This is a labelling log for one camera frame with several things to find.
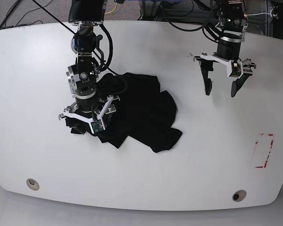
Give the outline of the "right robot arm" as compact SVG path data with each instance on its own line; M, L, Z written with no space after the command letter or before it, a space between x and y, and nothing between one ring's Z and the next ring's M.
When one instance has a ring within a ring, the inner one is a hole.
M106 129L116 112L113 102L127 89L126 82L116 92L97 86L99 74L108 69L113 56L113 41L103 24L106 6L105 0L74 0L68 16L69 23L77 25L71 41L76 62L66 72L75 102L58 117L70 121L70 127L78 131L87 125L92 134Z

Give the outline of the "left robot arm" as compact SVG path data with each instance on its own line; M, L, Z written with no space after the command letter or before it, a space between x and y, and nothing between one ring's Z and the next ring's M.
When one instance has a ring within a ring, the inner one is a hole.
M231 87L231 97L235 97L245 81L253 75L252 69L256 68L251 59L241 60L239 57L241 44L245 41L248 16L243 12L240 0L218 0L212 16L218 17L220 28L208 22L202 31L210 34L210 40L217 43L217 50L212 55L201 53L193 60L199 62L207 96L212 90L212 80L208 73L214 70L214 63L220 63L226 66L226 76L236 79Z

